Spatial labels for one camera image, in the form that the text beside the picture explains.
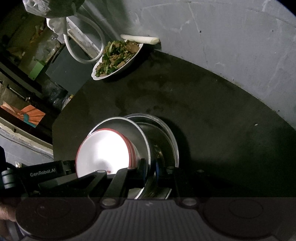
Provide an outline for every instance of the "plate of food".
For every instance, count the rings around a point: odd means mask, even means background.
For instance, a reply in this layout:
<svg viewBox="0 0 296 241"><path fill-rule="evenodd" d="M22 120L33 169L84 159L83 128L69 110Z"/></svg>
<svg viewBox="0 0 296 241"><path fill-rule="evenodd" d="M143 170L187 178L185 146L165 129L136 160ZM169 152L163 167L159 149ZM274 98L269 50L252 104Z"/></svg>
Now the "plate of food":
<svg viewBox="0 0 296 241"><path fill-rule="evenodd" d="M91 74L94 80L101 80L126 69L143 47L135 41L109 42L103 51L103 56L95 64Z"/></svg>

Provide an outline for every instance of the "dark table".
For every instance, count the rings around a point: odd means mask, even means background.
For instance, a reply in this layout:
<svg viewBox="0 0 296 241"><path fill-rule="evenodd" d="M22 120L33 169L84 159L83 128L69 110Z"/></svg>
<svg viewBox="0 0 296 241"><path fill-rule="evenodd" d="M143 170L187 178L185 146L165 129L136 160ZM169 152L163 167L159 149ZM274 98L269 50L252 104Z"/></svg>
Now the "dark table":
<svg viewBox="0 0 296 241"><path fill-rule="evenodd" d="M106 81L89 80L53 124L55 160L73 160L83 139L112 116L148 113L172 129L180 167L266 196L296 196L296 132L275 111L222 77L143 50Z"/></svg>

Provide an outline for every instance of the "white cable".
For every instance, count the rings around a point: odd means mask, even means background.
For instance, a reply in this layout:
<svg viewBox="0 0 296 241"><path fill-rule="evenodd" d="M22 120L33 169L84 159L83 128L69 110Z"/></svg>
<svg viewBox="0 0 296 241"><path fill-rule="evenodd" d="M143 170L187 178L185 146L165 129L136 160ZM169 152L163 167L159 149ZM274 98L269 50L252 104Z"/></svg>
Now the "white cable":
<svg viewBox="0 0 296 241"><path fill-rule="evenodd" d="M92 20L90 20L89 18L81 15L80 13L77 13L76 17L78 17L79 19L81 19L82 21L88 23L90 26L92 26L97 32L98 34L100 35L100 38L101 38L101 43L102 43L102 46L101 46L101 50L100 50L100 53L98 54L97 57L95 57L94 59L90 59L90 60L85 60L85 59L82 59L80 57L78 57L72 50L71 46L70 46L70 43L69 43L69 37L68 37L68 33L67 33L67 20L66 18L63 18L63 28L64 28L64 39L65 39L65 44L66 44L66 47L70 53L70 55L75 59L77 60L78 62L82 63L82 64L90 64L90 63L93 63L93 62L97 62L101 56L103 55L103 50L105 48L105 36L102 32L102 30L99 28L99 26Z"/></svg>

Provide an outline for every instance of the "red rim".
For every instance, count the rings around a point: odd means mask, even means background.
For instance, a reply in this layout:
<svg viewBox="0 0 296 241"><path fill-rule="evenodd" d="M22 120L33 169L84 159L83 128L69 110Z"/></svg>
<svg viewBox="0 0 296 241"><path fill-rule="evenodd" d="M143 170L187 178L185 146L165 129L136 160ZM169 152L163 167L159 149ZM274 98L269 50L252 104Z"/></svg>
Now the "red rim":
<svg viewBox="0 0 296 241"><path fill-rule="evenodd" d="M133 145L131 143L131 141L126 138L124 135L122 135L120 132L114 130L114 129L110 129L110 128L102 128L102 129L99 129L99 130L96 130L94 131L93 133L96 133L97 131L103 131L103 130L107 130L107 131L112 131L112 132L115 132L116 134L118 134L125 142L126 144L126 147L128 149L128 155L129 155L129 167L136 167L136 154L135 154L135 150L133 148ZM89 136L87 136L83 142L80 144L79 148L78 148L78 151L77 151L77 154L76 154L76 158L75 158L75 169L76 169L76 176L78 177L77 175L77 157L78 157L78 153L80 151L80 148L81 146L83 145L83 143L86 141L87 138L89 138L93 133L91 133Z"/></svg>

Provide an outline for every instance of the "white plate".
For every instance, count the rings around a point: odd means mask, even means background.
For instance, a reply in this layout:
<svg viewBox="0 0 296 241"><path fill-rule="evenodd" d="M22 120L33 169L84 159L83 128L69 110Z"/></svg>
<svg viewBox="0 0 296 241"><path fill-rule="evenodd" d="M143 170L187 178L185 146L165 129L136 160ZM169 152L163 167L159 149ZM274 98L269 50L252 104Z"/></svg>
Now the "white plate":
<svg viewBox="0 0 296 241"><path fill-rule="evenodd" d="M101 129L82 142L76 156L77 177L97 170L116 174L119 169L129 167L130 151L124 137L114 130Z"/></svg>
<svg viewBox="0 0 296 241"><path fill-rule="evenodd" d="M139 50L138 52L124 65L122 66L121 68L119 68L118 70L114 71L113 73L109 74L109 75L105 75L105 76L102 76L102 77L97 77L96 76L96 67L102 62L102 58L103 56L99 59L99 61L95 64L94 68L93 68L93 72L91 73L91 76L94 80L102 80L104 78L107 78L111 75L114 75L114 74L117 74L117 73L120 73L121 71L123 71L124 69L126 69L132 62L133 60L135 59L135 57L137 56L137 54L140 52L141 48L143 47L143 44L139 44Z"/></svg>

